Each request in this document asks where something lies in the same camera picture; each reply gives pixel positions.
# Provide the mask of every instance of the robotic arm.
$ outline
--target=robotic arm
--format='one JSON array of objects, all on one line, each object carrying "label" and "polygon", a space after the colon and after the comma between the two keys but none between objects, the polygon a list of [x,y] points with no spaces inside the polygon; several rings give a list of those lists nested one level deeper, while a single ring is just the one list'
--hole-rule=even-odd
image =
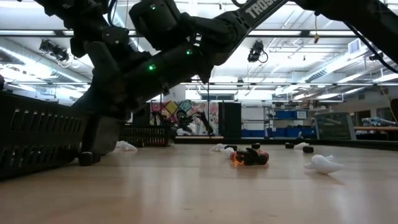
[{"label": "robotic arm", "polygon": [[[109,6],[115,0],[35,1],[47,15],[56,15],[67,29],[74,30],[72,54],[88,54],[95,66],[91,87],[74,106],[116,118],[141,109],[147,100],[196,74],[202,82],[208,82],[213,67],[225,63],[250,31],[287,2],[236,3],[239,9],[206,19],[181,14],[173,0],[142,0],[129,15],[138,33],[160,51],[152,56],[133,50],[129,31],[109,25],[104,19],[106,13],[111,17]],[[344,21],[398,62],[398,17],[379,0],[295,2],[304,9]]]}]

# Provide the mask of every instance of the ceiling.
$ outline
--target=ceiling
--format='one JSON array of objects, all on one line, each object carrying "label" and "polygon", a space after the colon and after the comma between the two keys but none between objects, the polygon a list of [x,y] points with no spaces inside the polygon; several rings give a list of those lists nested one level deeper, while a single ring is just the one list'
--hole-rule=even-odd
[{"label": "ceiling", "polygon": [[[115,16],[117,25],[126,26],[128,29],[134,30],[130,18],[126,15],[128,10],[137,2],[127,0],[118,1]],[[237,9],[232,2],[227,0],[178,0],[175,2],[181,12],[188,12],[192,16],[206,18],[212,18],[225,11]],[[395,13],[398,12],[397,0],[384,2],[388,3]],[[60,75],[62,77],[58,77],[58,79],[64,82],[73,83],[78,82],[77,80],[80,82],[89,82],[92,79],[91,70],[93,69],[93,65],[88,56],[82,58],[71,57],[71,60],[68,62],[59,63],[51,56],[44,55],[39,51],[40,43],[44,39],[48,39],[61,47],[70,48],[69,37],[55,37],[53,33],[42,37],[32,37],[32,35],[37,35],[40,32],[43,34],[43,30],[65,30],[63,22],[59,18],[48,17],[40,5],[30,0],[23,0],[22,2],[0,0],[0,12],[0,50],[1,47],[7,49],[7,47],[12,45],[13,48],[11,51],[15,54],[31,58],[33,61],[39,61],[35,64],[42,64],[51,70],[62,71]],[[306,35],[305,37],[299,35],[296,37],[284,37],[289,30],[315,30],[315,23],[317,23],[318,33],[321,36],[317,44],[314,44],[314,38],[311,35]],[[275,90],[276,93],[294,91],[296,94],[301,94],[301,92],[323,92],[329,88],[322,85],[314,85],[307,89],[287,87],[289,87],[289,83],[301,82],[304,78],[314,77],[317,71],[331,64],[331,62],[335,62],[337,65],[333,69],[329,68],[326,75],[315,78],[312,82],[335,83],[364,70],[367,70],[368,73],[364,73],[357,79],[350,81],[358,81],[361,78],[368,80],[371,73],[373,74],[372,78],[380,76],[379,69],[382,66],[379,62],[367,59],[369,52],[362,52],[362,55],[354,57],[356,59],[350,59],[349,63],[336,62],[336,59],[347,55],[348,44],[356,40],[356,37],[342,22],[330,21],[323,16],[317,17],[315,21],[313,12],[304,11],[292,2],[281,7],[257,27],[256,30],[265,34],[262,37],[245,38],[226,63],[214,68],[211,80],[217,80],[217,82],[222,83],[235,82],[238,78],[243,78],[245,82],[252,83],[286,82],[287,86],[259,86],[255,88],[256,90],[251,91],[271,89]],[[278,37],[267,36],[267,34],[278,30],[280,31]],[[157,53],[145,38],[132,38],[134,39],[134,43],[139,46],[139,50],[148,51],[151,54]],[[256,40],[263,41],[266,47],[265,50],[268,53],[269,59],[264,64],[249,63],[247,61],[249,49]],[[40,85],[41,90],[46,87],[51,88],[51,85]],[[79,91],[80,93],[86,89],[83,86],[79,90],[72,87],[65,87],[65,89]]]}]

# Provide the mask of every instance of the black container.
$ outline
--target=black container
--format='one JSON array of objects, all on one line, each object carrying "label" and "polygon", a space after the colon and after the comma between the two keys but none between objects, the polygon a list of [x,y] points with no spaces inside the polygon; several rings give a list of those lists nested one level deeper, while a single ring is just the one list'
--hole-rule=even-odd
[{"label": "black container", "polygon": [[0,92],[0,178],[74,160],[88,114],[69,106]]},{"label": "black container", "polygon": [[124,121],[99,115],[88,120],[81,150],[105,155],[116,147]]},{"label": "black container", "polygon": [[120,141],[135,145],[143,142],[144,146],[167,147],[172,144],[169,126],[133,126],[127,124],[120,134]]}]

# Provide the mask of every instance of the white wall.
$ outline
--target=white wall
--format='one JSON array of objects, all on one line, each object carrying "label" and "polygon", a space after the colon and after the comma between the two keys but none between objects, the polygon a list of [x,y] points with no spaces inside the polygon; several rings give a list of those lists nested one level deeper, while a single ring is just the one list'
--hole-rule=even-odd
[{"label": "white wall", "polygon": [[376,110],[378,108],[388,107],[389,100],[398,98],[398,89],[396,87],[389,88],[387,97],[380,94],[380,90],[369,91],[365,93],[364,100],[358,100],[358,94],[350,96],[346,102],[333,105],[332,108],[336,112],[357,112],[357,111],[371,111],[371,116],[377,116]]}]

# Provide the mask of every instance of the wall mural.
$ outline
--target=wall mural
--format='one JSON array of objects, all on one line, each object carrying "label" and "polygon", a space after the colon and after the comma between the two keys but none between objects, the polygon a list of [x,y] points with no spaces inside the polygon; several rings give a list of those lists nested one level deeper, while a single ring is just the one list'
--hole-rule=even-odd
[{"label": "wall mural", "polygon": [[[209,125],[213,128],[213,134],[218,135],[218,103],[209,102],[194,102],[190,100],[184,101],[168,101],[163,103],[151,103],[150,104],[150,124],[155,125],[160,123],[158,116],[154,116],[153,112],[161,113],[170,122],[177,122],[177,112],[186,112],[187,116],[191,116],[198,112],[204,112]],[[195,124],[196,135],[207,135],[205,125],[199,118],[193,119]]]}]

